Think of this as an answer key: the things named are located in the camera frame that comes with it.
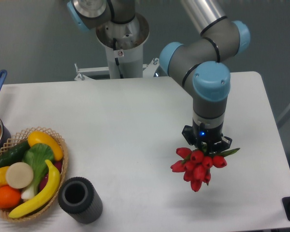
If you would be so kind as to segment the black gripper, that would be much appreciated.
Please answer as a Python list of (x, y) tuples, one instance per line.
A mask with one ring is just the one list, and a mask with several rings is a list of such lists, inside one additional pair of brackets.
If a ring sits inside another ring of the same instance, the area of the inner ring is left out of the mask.
[(201, 143), (207, 143), (209, 153), (220, 153), (230, 148), (232, 138), (222, 136), (223, 123), (219, 126), (207, 129), (193, 122), (192, 126), (185, 125), (182, 135), (189, 145), (199, 147)]

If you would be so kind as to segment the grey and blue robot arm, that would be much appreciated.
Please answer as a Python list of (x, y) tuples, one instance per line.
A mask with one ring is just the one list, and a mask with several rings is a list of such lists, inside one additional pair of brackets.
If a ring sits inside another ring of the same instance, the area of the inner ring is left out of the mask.
[[(241, 21), (230, 21), (215, 0), (184, 0), (186, 12), (200, 39), (183, 45), (166, 45), (159, 65), (193, 99), (193, 121), (182, 134), (188, 144), (205, 153), (230, 148), (222, 133), (231, 74), (223, 61), (243, 52), (250, 32)], [(133, 0), (71, 0), (72, 19), (81, 30), (95, 29), (104, 46), (112, 79), (143, 76), (143, 45), (149, 36), (146, 19), (136, 12)]]

